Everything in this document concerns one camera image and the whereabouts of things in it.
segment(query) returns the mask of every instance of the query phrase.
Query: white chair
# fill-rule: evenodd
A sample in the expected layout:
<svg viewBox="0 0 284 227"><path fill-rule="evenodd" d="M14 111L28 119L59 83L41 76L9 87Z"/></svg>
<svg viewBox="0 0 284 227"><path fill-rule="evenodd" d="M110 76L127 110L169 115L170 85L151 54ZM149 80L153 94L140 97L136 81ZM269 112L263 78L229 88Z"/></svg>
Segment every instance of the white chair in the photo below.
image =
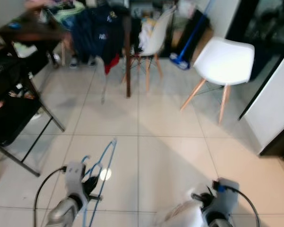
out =
<svg viewBox="0 0 284 227"><path fill-rule="evenodd" d="M160 16L160 18L156 22L155 27L152 31L152 34L150 36L146 49L143 52L137 55L134 55L134 57L131 58L131 65L134 60L138 61L138 71L140 69L141 57L146 58L146 90L147 91L149 90L149 82L150 82L150 64L151 64L150 57L151 57L151 60L152 60L152 57L155 58L160 77L163 78L163 73L162 73L162 69L159 63L159 58L158 58L158 52L165 40L167 26L169 24L169 21L172 17L173 12L174 12L174 8L165 11Z"/></svg>
<svg viewBox="0 0 284 227"><path fill-rule="evenodd" d="M183 110L202 85L209 81L224 86L220 108L219 124L222 121L225 103L228 101L231 85L249 81L254 62L253 45L214 37L194 63L194 68L203 77L182 105Z"/></svg>

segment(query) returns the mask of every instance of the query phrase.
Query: sneaker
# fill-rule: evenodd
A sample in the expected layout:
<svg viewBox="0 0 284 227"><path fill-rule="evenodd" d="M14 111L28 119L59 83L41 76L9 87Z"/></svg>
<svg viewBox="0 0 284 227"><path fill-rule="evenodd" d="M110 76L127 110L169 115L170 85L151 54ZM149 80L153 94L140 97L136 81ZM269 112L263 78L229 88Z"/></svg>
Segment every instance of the sneaker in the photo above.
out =
<svg viewBox="0 0 284 227"><path fill-rule="evenodd" d="M40 113L40 111L38 111L33 117L32 117L32 119L30 119L31 121L33 121L33 120L36 120L36 119L38 119L38 118L40 118L41 117L41 113Z"/></svg>
<svg viewBox="0 0 284 227"><path fill-rule="evenodd" d="M70 68L71 69L76 69L79 65L79 60L77 56L72 56L71 57L71 62L70 62Z"/></svg>
<svg viewBox="0 0 284 227"><path fill-rule="evenodd" d="M61 58L60 58L60 56L59 56L58 54L54 53L54 54L53 54L53 58L55 58L55 60L56 60L56 62L57 62L58 64L61 63Z"/></svg>
<svg viewBox="0 0 284 227"><path fill-rule="evenodd" d="M95 59L95 57L90 56L90 57L89 57L89 61L87 62L87 65L88 65L89 67L94 67L94 66L96 65L96 59Z"/></svg>

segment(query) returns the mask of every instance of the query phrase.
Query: mop handle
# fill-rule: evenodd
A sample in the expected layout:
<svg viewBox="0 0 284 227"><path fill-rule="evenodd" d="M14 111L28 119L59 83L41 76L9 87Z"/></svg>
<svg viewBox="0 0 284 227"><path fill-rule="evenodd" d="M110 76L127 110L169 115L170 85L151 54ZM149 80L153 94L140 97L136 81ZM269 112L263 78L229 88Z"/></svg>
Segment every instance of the mop handle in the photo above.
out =
<svg viewBox="0 0 284 227"><path fill-rule="evenodd" d="M207 4L204 14L201 16L200 20L198 21L197 25L195 26L195 29L193 30L192 34L190 35L190 38L188 40L188 42L185 44L185 47L183 48L183 50L180 53L179 58L182 58L186 49L188 48L188 46L190 45L190 42L192 41L193 37L195 36L197 30L199 29L199 27L201 26L201 24L203 23L203 21L205 20L205 17L209 11L209 8L211 7L211 5L213 4L214 0L210 0L209 3Z"/></svg>

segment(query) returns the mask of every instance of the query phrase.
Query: floor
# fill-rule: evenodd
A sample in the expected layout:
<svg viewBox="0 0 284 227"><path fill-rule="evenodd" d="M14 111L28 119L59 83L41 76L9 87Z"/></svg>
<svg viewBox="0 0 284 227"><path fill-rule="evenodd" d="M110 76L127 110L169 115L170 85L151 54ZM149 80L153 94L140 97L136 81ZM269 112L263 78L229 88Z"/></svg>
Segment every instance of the floor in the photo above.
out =
<svg viewBox="0 0 284 227"><path fill-rule="evenodd" d="M284 227L284 171L277 159L258 158L249 145L244 125L237 121L236 94L231 94L222 125L217 124L221 90L206 84L181 113L199 76L192 69L180 71L161 60L164 79L151 68L150 91L145 92L145 74L132 69L133 95L125 98L122 64L111 70L105 95L103 65L50 71L34 78L43 87L43 99L66 126L61 133L51 123L26 163L42 172L39 178L0 154L0 227L31 227L37 188L53 170L71 160L90 155L88 166L117 137L112 175L103 190L95 227L151 227L154 214L183 201L199 184L227 177L257 208L263 227ZM46 114L31 121L10 146L24 155L47 120ZM65 195L64 175L54 175L40 194L39 226ZM89 213L94 203L89 205ZM80 227L80 215L74 227ZM255 226L249 205L240 199L232 215L235 227Z"/></svg>

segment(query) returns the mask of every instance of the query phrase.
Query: navy jacket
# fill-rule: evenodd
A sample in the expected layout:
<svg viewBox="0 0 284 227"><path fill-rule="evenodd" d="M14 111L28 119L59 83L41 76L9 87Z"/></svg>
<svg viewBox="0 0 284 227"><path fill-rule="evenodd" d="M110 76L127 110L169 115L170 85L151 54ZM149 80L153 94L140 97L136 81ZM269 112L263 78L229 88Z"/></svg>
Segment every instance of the navy jacket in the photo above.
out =
<svg viewBox="0 0 284 227"><path fill-rule="evenodd" d="M123 47L122 18L108 5L85 9L75 16L71 36L82 61L99 56L109 64Z"/></svg>

